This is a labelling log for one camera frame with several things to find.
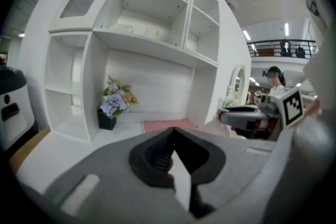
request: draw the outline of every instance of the black panel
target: black panel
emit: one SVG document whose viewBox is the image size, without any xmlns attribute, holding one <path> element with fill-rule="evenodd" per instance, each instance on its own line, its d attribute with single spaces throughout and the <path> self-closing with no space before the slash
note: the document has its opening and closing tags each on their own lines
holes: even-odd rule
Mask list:
<svg viewBox="0 0 336 224">
<path fill-rule="evenodd" d="M 191 176 L 190 212 L 200 218 L 215 210 L 203 203 L 197 186 L 212 182 L 224 167 L 226 156 L 215 144 L 180 128 L 169 128 L 135 146 L 129 155 L 133 172 L 153 187 L 174 188 L 168 175 L 171 155 L 177 152 Z"/>
<path fill-rule="evenodd" d="M 1 118 L 2 121 L 6 121 L 12 116 L 15 116 L 20 112 L 20 109 L 17 105 L 17 103 L 10 104 L 8 106 L 5 106 L 4 108 L 1 109 Z"/>
<path fill-rule="evenodd" d="M 0 95 L 18 90 L 26 84 L 22 71 L 11 67 L 0 69 Z"/>
<path fill-rule="evenodd" d="M 256 123 L 254 121 L 248 121 L 246 124 L 247 130 L 254 130 L 256 128 Z"/>
<path fill-rule="evenodd" d="M 290 97 L 284 99 L 283 107 L 285 108 L 285 123 L 291 124 L 303 115 L 300 92 L 297 91 Z"/>
</svg>

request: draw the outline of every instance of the wooden floor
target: wooden floor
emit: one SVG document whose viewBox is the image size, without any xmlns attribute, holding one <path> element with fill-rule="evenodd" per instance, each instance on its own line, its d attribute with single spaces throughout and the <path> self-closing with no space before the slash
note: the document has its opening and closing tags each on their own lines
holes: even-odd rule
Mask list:
<svg viewBox="0 0 336 224">
<path fill-rule="evenodd" d="M 14 155 L 9 159 L 9 165 L 16 174 L 21 164 L 24 162 L 30 152 L 36 147 L 36 145 L 48 134 L 50 129 L 46 128 L 32 137 L 26 144 L 24 144 Z"/>
</svg>

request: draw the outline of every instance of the white wall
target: white wall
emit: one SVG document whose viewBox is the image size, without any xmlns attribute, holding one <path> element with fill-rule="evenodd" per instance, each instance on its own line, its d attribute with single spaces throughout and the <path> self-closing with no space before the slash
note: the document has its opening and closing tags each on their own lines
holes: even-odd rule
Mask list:
<svg viewBox="0 0 336 224">
<path fill-rule="evenodd" d="M 221 11 L 221 31 L 218 51 L 218 70 L 206 122 L 211 121 L 216 114 L 219 99 L 225 98 L 227 88 L 230 84 L 231 74 L 235 67 L 237 65 L 244 65 L 246 68 L 243 100 L 246 99 L 251 73 L 251 56 L 238 21 L 224 0 L 219 2 L 219 9 Z"/>
<path fill-rule="evenodd" d="M 267 69 L 277 66 L 280 70 L 291 70 L 296 72 L 303 71 L 303 67 L 309 59 L 295 57 L 252 57 L 252 68 Z"/>
<path fill-rule="evenodd" d="M 35 118 L 42 129 L 48 125 L 42 102 L 43 62 L 45 61 L 48 45 L 48 29 L 64 0 L 39 0 L 26 28 L 26 36 L 22 41 L 19 68 L 25 73 L 28 81 L 30 102 Z M 218 57 L 218 72 L 215 90 L 207 118 L 215 113 L 217 99 L 225 97 L 229 80 L 237 64 L 245 64 L 249 78 L 251 59 L 247 50 L 242 31 L 231 10 L 224 2 L 220 2 L 221 31 Z"/>
<path fill-rule="evenodd" d="M 10 40 L 8 49 L 7 66 L 19 68 L 20 48 L 22 39 L 19 37 L 13 37 Z"/>
<path fill-rule="evenodd" d="M 159 58 L 110 49 L 105 80 L 110 75 L 132 85 L 138 104 L 131 112 L 150 115 L 165 113 L 186 118 L 193 69 Z"/>
</svg>

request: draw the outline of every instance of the black hair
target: black hair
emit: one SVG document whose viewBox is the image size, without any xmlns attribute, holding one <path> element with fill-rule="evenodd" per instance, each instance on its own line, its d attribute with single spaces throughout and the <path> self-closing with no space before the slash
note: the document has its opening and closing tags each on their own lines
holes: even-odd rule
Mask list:
<svg viewBox="0 0 336 224">
<path fill-rule="evenodd" d="M 278 74 L 278 77 L 279 77 L 279 80 L 280 80 L 280 83 L 283 85 L 283 86 L 286 86 L 286 80 L 285 80 L 285 77 L 283 76 L 283 74 L 281 73 L 281 70 L 280 68 L 278 67 L 270 67 L 267 71 L 267 73 L 269 72 L 274 72 L 274 73 L 277 73 Z"/>
<path fill-rule="evenodd" d="M 286 80 L 285 80 L 285 77 L 282 74 L 279 75 L 279 80 L 280 80 L 280 83 L 283 86 L 286 86 Z"/>
</svg>

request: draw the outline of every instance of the gray surface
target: gray surface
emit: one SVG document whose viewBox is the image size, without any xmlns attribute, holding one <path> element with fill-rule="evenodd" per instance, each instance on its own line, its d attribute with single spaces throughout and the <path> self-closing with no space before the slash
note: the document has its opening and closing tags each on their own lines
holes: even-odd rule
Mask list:
<svg viewBox="0 0 336 224">
<path fill-rule="evenodd" d="M 269 117 L 260 109 L 254 112 L 225 112 L 221 114 L 220 121 L 224 124 L 247 130 L 246 126 L 249 121 L 268 120 Z"/>
<path fill-rule="evenodd" d="M 226 154 L 217 178 L 198 186 L 203 202 L 217 210 L 195 219 L 172 190 L 149 187 L 128 164 L 130 149 L 158 135 L 143 134 L 107 145 L 58 178 L 46 197 L 59 204 L 86 174 L 101 181 L 78 217 L 92 223 L 281 223 L 295 212 L 324 177 L 336 156 L 336 111 L 283 131 L 277 142 L 234 140 L 194 130 Z"/>
<path fill-rule="evenodd" d="M 77 217 L 94 223 L 184 223 L 194 217 L 176 200 L 174 190 L 153 188 L 131 170 L 128 158 L 137 144 L 161 133 L 145 133 L 104 146 L 60 176 L 45 196 L 59 203 L 85 175 L 100 177 Z"/>
<path fill-rule="evenodd" d="M 238 140 L 184 129 L 195 136 L 214 143 L 225 155 L 224 168 L 214 181 L 198 186 L 203 202 L 220 208 L 242 192 L 265 165 L 275 142 Z"/>
</svg>

